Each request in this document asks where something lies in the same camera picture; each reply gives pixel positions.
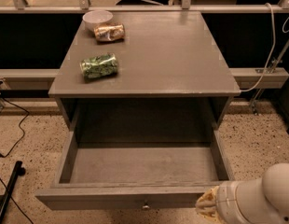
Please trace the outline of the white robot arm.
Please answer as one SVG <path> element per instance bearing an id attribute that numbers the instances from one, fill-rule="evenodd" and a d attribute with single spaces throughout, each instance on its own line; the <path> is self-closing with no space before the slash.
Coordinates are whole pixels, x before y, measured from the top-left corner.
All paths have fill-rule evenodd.
<path id="1" fill-rule="evenodd" d="M 289 163 L 275 164 L 254 180 L 225 181 L 195 207 L 215 224 L 289 224 Z"/>

